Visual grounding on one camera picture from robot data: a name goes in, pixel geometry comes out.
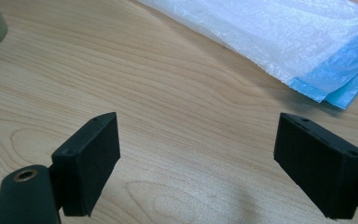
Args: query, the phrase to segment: tabletop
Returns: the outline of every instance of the tabletop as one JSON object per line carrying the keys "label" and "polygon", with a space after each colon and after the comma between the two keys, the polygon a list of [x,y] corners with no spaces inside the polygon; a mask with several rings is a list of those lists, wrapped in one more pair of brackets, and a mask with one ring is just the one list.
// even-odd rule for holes
{"label": "tabletop", "polygon": [[315,103],[135,0],[0,0],[0,182],[117,112],[121,159],[62,223],[358,223],[323,216],[273,160],[281,112],[358,146],[358,97]]}

